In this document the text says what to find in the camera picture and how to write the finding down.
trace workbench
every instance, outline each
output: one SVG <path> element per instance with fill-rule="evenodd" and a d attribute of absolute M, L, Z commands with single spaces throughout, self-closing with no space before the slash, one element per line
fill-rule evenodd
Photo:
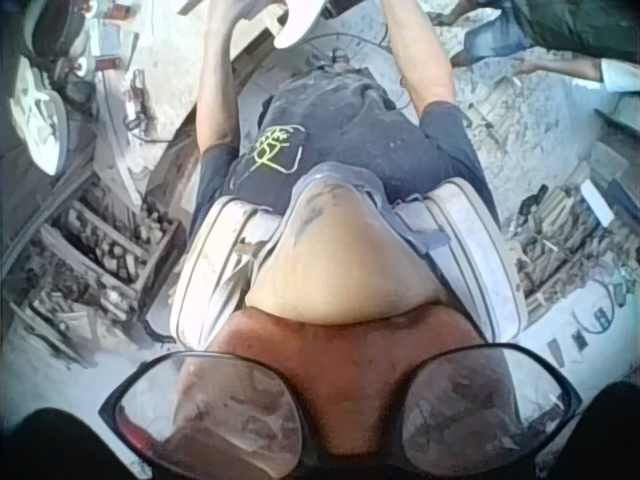
<path fill-rule="evenodd" d="M 142 204 L 150 173 L 167 141 L 174 138 L 197 99 L 208 2 L 202 2 L 186 16 L 178 15 L 176 5 L 171 1 L 142 2 L 136 16 L 120 25 L 122 32 L 138 35 L 128 71 L 144 71 L 148 106 L 155 120 L 151 142 L 133 138 L 124 128 L 126 72 L 111 70 L 95 77 L 100 111 L 95 169 L 134 209 Z M 283 13 L 284 7 L 272 5 L 253 20 L 240 21 L 231 42 L 231 60 L 239 60 L 265 32 L 277 33 L 277 19 Z"/>

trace dark t-shirt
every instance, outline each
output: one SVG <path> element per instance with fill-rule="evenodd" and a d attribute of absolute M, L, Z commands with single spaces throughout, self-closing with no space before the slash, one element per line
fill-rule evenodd
<path fill-rule="evenodd" d="M 366 72 L 337 73 L 329 68 L 280 87 L 259 139 L 247 154 L 239 156 L 230 145 L 203 153 L 191 235 L 223 195 L 283 215 L 300 177 L 327 161 L 375 173 L 391 204 L 426 195 L 449 178 L 463 178 L 498 220 L 456 106 L 430 104 L 416 127 Z"/>

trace workshop floor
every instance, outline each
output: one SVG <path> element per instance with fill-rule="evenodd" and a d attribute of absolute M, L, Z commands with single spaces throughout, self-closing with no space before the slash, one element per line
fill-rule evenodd
<path fill-rule="evenodd" d="M 433 10 L 447 11 L 454 0 L 430 0 Z M 455 28 L 439 30 L 450 53 L 462 44 L 464 31 L 481 23 L 490 11 L 478 12 L 460 22 Z M 347 15 L 316 28 L 307 44 L 292 51 L 275 52 L 260 67 L 255 77 L 240 95 L 243 148 L 248 148 L 257 135 L 256 119 L 262 101 L 292 74 L 308 69 L 309 65 L 333 48 L 343 49 L 356 66 L 366 66 L 388 90 L 399 108 L 417 121 L 406 92 L 400 87 L 400 75 L 392 57 L 370 43 L 353 37 L 316 35 L 335 32 L 360 35 L 378 44 L 385 39 L 378 3 L 366 2 Z M 534 51 L 530 54 L 543 55 Z M 429 52 L 424 52 L 428 62 Z M 481 103 L 496 81 L 509 75 L 513 60 L 488 60 L 472 69 L 455 72 L 458 104 L 466 108 L 471 102 Z M 595 107 L 606 109 L 615 101 L 613 95 L 597 86 L 577 84 L 571 80 L 536 74 L 522 80 L 522 88 L 514 89 L 503 104 L 494 110 L 490 120 L 505 125 L 507 132 L 498 145 L 482 128 L 470 132 L 481 162 L 493 189 L 501 217 L 507 218 L 521 200 L 538 190 L 542 183 L 554 187 L 575 168 L 588 151 L 597 134 Z M 529 346 L 548 358 L 548 342 L 560 343 L 565 366 L 562 371 L 576 385 L 585 401 L 606 384 L 637 368 L 638 362 L 638 292 L 629 297 L 627 306 L 618 310 L 611 329 L 600 336 L 588 336 L 588 347 L 578 352 L 571 335 L 577 325 L 570 312 L 576 304 L 602 301 L 601 287 L 589 284 L 558 304 L 539 323 L 527 330 L 519 343 Z M 162 296 L 150 320 L 158 328 L 167 325 L 169 308 Z M 92 370 L 69 370 L 47 359 L 42 352 L 12 329 L 3 345 L 0 375 L 1 419 L 4 428 L 11 427 L 28 413 L 45 406 L 62 408 L 76 414 L 94 428 L 114 448 L 116 453 L 141 477 L 148 471 L 107 429 L 97 416 L 97 409 L 111 390 L 136 366 L 165 352 L 155 347 L 125 356 L 102 354 L 98 367 Z"/>

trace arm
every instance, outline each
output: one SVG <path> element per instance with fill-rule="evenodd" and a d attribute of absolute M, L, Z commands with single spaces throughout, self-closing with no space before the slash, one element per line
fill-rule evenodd
<path fill-rule="evenodd" d="M 529 60 L 520 59 L 516 75 L 528 75 L 545 71 L 569 77 L 602 83 L 602 68 L 599 58 L 579 58 L 574 60 Z"/>
<path fill-rule="evenodd" d="M 231 37 L 241 19 L 255 16 L 268 3 L 267 0 L 210 0 L 196 112 L 201 153 L 218 144 L 240 145 L 238 99 L 230 59 Z"/>
<path fill-rule="evenodd" d="M 453 71 L 417 0 L 382 0 L 393 56 L 419 115 L 432 102 L 455 99 Z"/>

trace hand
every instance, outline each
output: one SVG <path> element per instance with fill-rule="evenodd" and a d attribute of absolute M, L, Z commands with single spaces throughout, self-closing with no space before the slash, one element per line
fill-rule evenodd
<path fill-rule="evenodd" d="M 272 0 L 209 0 L 211 27 L 235 27 L 242 19 L 255 18 Z"/>
<path fill-rule="evenodd" d="M 530 75 L 538 70 L 540 70 L 540 65 L 535 60 L 520 57 L 516 59 L 516 64 L 513 68 L 513 75 Z"/>

